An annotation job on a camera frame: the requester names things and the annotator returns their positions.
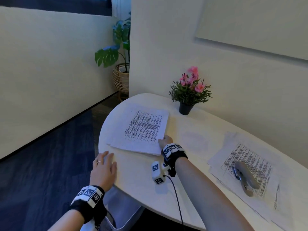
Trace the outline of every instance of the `gray bin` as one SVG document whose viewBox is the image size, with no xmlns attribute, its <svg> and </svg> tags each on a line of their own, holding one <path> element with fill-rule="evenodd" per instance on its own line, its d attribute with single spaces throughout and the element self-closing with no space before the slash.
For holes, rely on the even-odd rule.
<svg viewBox="0 0 308 231">
<path fill-rule="evenodd" d="M 144 211 L 144 207 L 138 201 L 116 187 L 112 187 L 104 195 L 103 201 L 112 217 L 109 215 L 105 217 L 100 231 L 129 231 Z"/>
</svg>

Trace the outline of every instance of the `foliage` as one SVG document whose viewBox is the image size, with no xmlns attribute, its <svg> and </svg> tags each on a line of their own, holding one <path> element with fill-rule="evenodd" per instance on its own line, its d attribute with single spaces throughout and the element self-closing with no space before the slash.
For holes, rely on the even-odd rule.
<svg viewBox="0 0 308 231">
<path fill-rule="evenodd" d="M 200 102 L 206 102 L 211 97 L 211 91 L 208 89 L 211 85 L 204 85 L 204 78 L 199 82 L 198 72 L 192 73 L 191 77 L 183 74 L 180 81 L 174 81 L 171 86 L 169 95 L 172 97 L 172 102 L 180 101 L 186 105 L 193 106 Z"/>
<path fill-rule="evenodd" d="M 102 63 L 104 68 L 108 66 L 112 66 L 119 59 L 119 54 L 123 57 L 125 62 L 125 72 L 127 73 L 127 60 L 126 55 L 124 53 L 121 54 L 119 49 L 121 45 L 124 50 L 128 51 L 128 64 L 130 61 L 130 31 L 131 31 L 131 18 L 126 19 L 125 21 L 117 21 L 117 23 L 112 28 L 112 39 L 115 45 L 107 46 L 103 49 L 98 50 L 94 54 L 95 62 L 98 66 Z"/>
</svg>

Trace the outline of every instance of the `wicker planter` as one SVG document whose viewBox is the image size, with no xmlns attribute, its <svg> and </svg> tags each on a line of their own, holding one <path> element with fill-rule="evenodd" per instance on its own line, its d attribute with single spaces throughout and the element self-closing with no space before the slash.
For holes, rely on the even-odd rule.
<svg viewBox="0 0 308 231">
<path fill-rule="evenodd" d="M 115 87 L 122 93 L 129 92 L 129 73 L 125 73 L 125 63 L 116 65 L 113 69 L 113 83 Z"/>
</svg>

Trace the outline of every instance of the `person's right arm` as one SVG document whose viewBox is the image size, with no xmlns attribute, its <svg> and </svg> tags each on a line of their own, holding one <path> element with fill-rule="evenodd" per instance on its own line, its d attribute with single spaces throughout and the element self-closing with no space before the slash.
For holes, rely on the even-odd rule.
<svg viewBox="0 0 308 231">
<path fill-rule="evenodd" d="M 208 231 L 253 231 L 233 203 L 188 159 L 178 158 L 175 170 Z"/>
</svg>

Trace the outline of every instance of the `cable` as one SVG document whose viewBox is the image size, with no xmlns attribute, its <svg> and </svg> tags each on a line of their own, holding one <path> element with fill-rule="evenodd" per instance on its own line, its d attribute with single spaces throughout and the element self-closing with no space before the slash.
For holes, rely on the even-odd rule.
<svg viewBox="0 0 308 231">
<path fill-rule="evenodd" d="M 185 231 L 185 226 L 184 226 L 184 223 L 183 223 L 183 218 L 182 218 L 180 203 L 179 203 L 179 199 L 177 198 L 177 193 L 176 193 L 176 190 L 175 190 L 174 183 L 173 183 L 173 181 L 171 180 L 171 178 L 170 178 L 169 176 L 167 176 L 167 175 L 163 175 L 163 176 L 169 178 L 170 181 L 172 182 L 172 185 L 173 185 L 173 188 L 174 188 L 174 192 L 175 192 L 175 196 L 176 196 L 176 200 L 177 200 L 177 205 L 179 206 L 179 211 L 180 211 L 180 216 L 181 216 L 181 221 L 182 221 L 183 229 L 184 229 L 184 231 Z"/>
</svg>

